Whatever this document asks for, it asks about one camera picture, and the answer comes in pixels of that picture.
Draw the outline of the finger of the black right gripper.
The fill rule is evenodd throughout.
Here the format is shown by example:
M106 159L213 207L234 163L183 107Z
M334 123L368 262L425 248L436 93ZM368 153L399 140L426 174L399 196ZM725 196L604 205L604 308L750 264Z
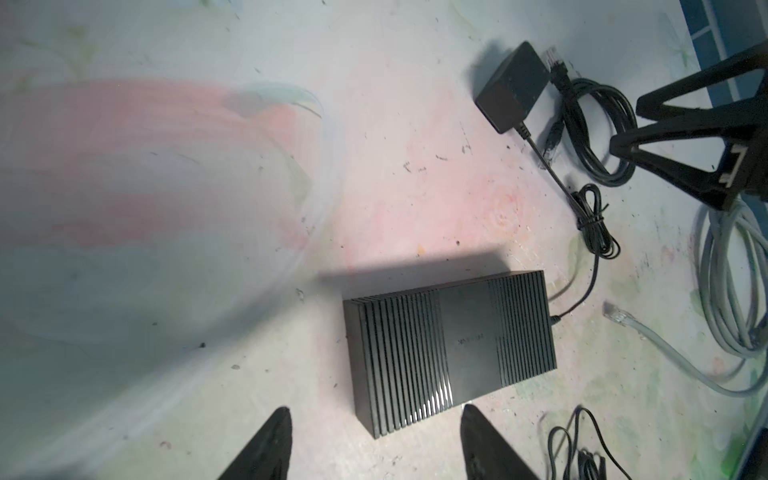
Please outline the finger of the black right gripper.
M767 72L767 43L641 96L636 113L652 124L614 135L612 155L638 166L715 210L728 210L742 194L767 201L767 78L747 99L709 109L669 105L669 100L753 71ZM719 138L725 148L713 171L643 150L649 143Z

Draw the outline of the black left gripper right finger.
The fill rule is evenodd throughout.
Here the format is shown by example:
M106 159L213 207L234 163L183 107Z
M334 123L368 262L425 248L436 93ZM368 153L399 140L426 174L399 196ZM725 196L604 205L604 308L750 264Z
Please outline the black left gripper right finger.
M460 439L468 479L538 478L483 413L472 404L466 404L462 410Z

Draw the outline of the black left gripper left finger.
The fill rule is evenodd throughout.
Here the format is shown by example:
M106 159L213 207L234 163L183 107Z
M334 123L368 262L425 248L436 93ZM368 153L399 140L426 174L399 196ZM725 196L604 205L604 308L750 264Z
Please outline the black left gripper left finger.
M219 476L219 480L285 480L292 452L292 419L286 406L277 408Z

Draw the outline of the black ribbed network switch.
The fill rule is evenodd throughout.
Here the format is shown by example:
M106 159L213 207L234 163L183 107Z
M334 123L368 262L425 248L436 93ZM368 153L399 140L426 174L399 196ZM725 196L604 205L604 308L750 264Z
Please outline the black ribbed network switch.
M343 311L355 414L375 439L557 367L541 271L350 299Z

